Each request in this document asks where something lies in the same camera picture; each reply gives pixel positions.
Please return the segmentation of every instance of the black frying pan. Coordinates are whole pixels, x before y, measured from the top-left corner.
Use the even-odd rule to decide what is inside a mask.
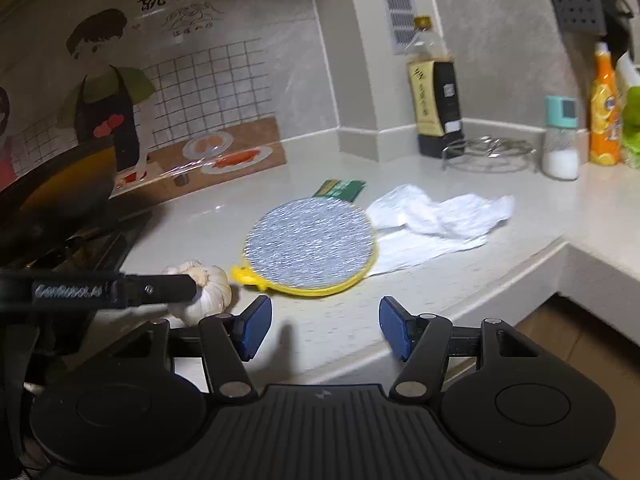
[[[113,137],[84,142],[0,192],[0,266],[23,267],[75,234],[106,204],[116,177]]]

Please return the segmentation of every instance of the green package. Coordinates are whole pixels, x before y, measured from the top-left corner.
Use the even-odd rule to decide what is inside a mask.
[[[640,170],[640,87],[632,86],[626,95],[622,111],[622,159],[635,170]]]
[[[353,202],[365,187],[363,180],[325,180],[314,196],[330,196]]]

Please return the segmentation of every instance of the dish soap bottle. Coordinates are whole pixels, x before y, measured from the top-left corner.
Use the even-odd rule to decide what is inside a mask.
[[[447,157],[464,153],[464,135],[456,72],[447,55],[443,39],[433,30],[429,16],[414,18],[416,34],[405,48],[411,90],[414,94],[418,147],[420,153],[436,158],[442,150],[456,143],[459,150],[449,150]]]
[[[596,44],[596,79],[591,89],[590,161],[614,166],[620,160],[620,115],[616,102],[611,53],[606,43]]]

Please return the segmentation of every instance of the orange bottle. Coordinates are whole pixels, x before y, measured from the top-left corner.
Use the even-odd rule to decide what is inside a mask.
[[[601,166],[620,161],[620,114],[611,54],[606,43],[596,44],[596,80],[591,89],[590,160]]]

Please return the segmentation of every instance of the air vent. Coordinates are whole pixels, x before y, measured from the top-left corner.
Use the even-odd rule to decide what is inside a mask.
[[[414,6],[411,0],[385,1],[392,41],[400,53],[414,38]]]

